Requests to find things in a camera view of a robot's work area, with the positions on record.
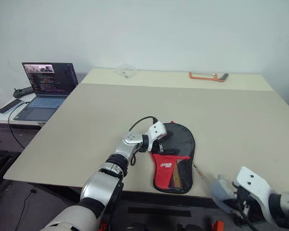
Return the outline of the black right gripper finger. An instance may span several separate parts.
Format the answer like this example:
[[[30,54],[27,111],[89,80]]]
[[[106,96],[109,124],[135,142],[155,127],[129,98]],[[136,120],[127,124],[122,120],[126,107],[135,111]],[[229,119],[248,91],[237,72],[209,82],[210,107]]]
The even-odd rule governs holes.
[[[210,184],[210,194],[217,205],[225,205],[225,200],[235,199],[235,193],[222,175],[218,175]]]
[[[242,210],[238,199],[226,199],[222,201],[222,210],[227,213],[239,213]]]

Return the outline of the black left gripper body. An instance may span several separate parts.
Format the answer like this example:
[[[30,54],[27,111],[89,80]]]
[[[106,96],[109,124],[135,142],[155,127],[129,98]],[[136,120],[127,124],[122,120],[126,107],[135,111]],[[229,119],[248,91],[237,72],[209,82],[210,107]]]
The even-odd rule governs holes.
[[[160,140],[155,140],[152,146],[152,153],[153,154],[169,154],[170,149],[168,147],[168,140],[170,139],[169,136],[165,136]]]

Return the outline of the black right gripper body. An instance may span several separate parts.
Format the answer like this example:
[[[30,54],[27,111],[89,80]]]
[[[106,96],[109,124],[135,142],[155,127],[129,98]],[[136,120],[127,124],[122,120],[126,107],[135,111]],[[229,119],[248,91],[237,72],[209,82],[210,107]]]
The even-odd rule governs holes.
[[[265,222],[263,213],[258,202],[252,198],[251,194],[241,186],[235,186],[235,210],[239,215],[236,216],[237,224],[258,224]]]

